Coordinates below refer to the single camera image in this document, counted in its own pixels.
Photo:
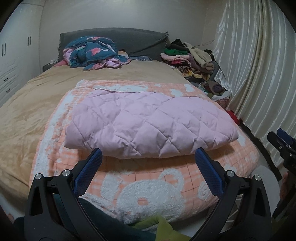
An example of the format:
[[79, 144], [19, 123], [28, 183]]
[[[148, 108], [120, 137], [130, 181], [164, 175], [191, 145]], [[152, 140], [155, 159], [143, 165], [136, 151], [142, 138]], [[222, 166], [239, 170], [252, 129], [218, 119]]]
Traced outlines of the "white wardrobe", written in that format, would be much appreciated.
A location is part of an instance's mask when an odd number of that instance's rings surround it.
[[39, 35], [44, 1], [22, 1], [1, 30], [1, 105], [41, 74]]

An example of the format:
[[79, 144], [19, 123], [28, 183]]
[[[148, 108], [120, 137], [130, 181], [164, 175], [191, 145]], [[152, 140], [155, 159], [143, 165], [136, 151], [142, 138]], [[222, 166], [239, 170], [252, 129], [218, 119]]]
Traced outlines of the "tan bed sheet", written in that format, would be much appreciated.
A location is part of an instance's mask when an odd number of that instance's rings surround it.
[[29, 80], [1, 107], [1, 194], [11, 204], [26, 203], [32, 161], [45, 125], [65, 93], [83, 79], [188, 83], [158, 61], [131, 61], [119, 69], [90, 71], [56, 66]]

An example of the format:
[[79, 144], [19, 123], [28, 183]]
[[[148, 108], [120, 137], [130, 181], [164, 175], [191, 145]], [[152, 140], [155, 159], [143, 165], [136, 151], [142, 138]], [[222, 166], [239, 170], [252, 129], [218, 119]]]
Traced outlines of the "blue flamingo duvet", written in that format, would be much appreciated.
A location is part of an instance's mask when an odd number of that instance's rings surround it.
[[63, 50], [63, 59], [69, 67], [82, 67], [84, 71], [116, 69], [131, 62], [127, 54], [119, 54], [114, 41], [98, 36], [79, 37], [71, 41]]

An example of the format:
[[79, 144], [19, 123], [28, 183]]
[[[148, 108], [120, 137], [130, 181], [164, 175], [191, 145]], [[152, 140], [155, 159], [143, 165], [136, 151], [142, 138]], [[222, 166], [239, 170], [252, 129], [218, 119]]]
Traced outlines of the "pile of folded clothes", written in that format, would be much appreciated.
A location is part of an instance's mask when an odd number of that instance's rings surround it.
[[191, 82], [208, 81], [215, 70], [212, 51], [201, 50], [180, 39], [167, 44], [160, 57]]

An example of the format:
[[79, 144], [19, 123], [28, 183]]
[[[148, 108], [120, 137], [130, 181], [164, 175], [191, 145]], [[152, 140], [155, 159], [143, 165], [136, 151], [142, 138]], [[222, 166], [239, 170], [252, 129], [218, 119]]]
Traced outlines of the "pink quilted jacket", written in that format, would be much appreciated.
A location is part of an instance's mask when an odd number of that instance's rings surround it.
[[94, 90], [74, 106], [65, 147], [119, 159], [170, 158], [212, 150], [239, 134], [230, 116], [199, 96]]

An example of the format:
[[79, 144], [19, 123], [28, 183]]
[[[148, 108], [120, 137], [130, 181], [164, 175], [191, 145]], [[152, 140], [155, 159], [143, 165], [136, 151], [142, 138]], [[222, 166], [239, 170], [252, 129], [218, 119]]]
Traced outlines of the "orange white bear blanket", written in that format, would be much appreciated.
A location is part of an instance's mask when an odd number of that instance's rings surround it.
[[[56, 176], [87, 157], [64, 146], [73, 106], [96, 88], [120, 92], [156, 92], [170, 97], [210, 99], [191, 84], [81, 80], [67, 91], [50, 92], [50, 115], [37, 145], [31, 176]], [[168, 159], [104, 157], [84, 198], [108, 215], [131, 224], [152, 215], [169, 221], [189, 218], [216, 202], [193, 156]]]

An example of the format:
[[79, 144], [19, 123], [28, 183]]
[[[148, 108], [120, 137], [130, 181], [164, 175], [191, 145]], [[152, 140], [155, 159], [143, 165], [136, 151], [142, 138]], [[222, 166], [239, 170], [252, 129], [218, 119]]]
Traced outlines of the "shiny cream curtain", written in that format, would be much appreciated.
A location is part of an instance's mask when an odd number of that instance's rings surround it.
[[274, 1], [227, 1], [213, 54], [217, 79], [231, 92], [229, 108], [283, 163], [267, 134], [295, 135], [295, 30]]

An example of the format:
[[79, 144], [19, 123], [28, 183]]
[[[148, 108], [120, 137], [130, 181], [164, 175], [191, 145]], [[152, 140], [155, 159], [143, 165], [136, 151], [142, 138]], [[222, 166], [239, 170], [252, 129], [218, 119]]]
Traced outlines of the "floral bag of clothes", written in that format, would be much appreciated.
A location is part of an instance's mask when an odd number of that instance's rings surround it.
[[229, 100], [231, 96], [231, 93], [216, 81], [204, 81], [198, 84], [198, 88], [215, 102]]

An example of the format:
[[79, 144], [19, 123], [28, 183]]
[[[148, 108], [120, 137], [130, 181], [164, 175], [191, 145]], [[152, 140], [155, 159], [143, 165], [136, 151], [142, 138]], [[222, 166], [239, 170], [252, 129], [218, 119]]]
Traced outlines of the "grey headboard cushion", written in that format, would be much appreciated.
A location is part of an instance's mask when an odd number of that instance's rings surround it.
[[165, 49], [169, 38], [167, 32], [134, 28], [95, 28], [66, 32], [60, 34], [58, 59], [60, 61], [63, 59], [63, 50], [68, 43], [85, 36], [106, 37], [113, 40], [119, 50], [125, 50], [130, 57], [148, 56], [158, 61], [162, 60], [160, 54]]

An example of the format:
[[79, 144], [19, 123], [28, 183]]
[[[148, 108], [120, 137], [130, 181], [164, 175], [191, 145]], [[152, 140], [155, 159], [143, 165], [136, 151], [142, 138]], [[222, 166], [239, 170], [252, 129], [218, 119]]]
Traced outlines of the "red plastic bag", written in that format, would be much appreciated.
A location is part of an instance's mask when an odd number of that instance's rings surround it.
[[237, 116], [234, 114], [234, 112], [232, 110], [227, 110], [226, 111], [229, 116], [233, 119], [234, 123], [236, 123], [236, 125], [240, 125], [240, 120], [237, 118]]

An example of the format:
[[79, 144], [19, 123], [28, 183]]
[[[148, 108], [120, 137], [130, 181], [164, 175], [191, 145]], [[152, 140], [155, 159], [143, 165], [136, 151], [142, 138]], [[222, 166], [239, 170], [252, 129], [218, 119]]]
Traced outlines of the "olive green cloth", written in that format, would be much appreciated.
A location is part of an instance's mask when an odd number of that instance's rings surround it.
[[181, 234], [173, 229], [162, 216], [156, 215], [132, 225], [137, 230], [147, 230], [156, 227], [156, 240], [189, 241], [191, 237]]

